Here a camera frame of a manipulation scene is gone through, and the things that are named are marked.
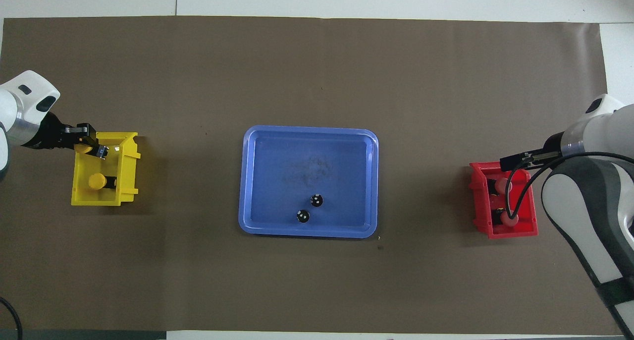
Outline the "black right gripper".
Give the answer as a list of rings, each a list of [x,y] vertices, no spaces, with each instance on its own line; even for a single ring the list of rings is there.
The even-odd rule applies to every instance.
[[[557,159],[563,155],[561,143],[564,134],[565,132],[562,131],[546,139],[542,147],[542,155],[545,159]],[[503,172],[540,169],[544,164],[544,159],[536,160],[528,154],[515,154],[499,159],[500,170]]]

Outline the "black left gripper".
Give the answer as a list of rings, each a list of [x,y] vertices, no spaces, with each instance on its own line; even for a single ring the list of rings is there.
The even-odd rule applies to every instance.
[[[45,115],[32,138],[32,148],[36,150],[62,149],[75,144],[98,145],[95,128],[90,123],[66,125],[52,112]]]

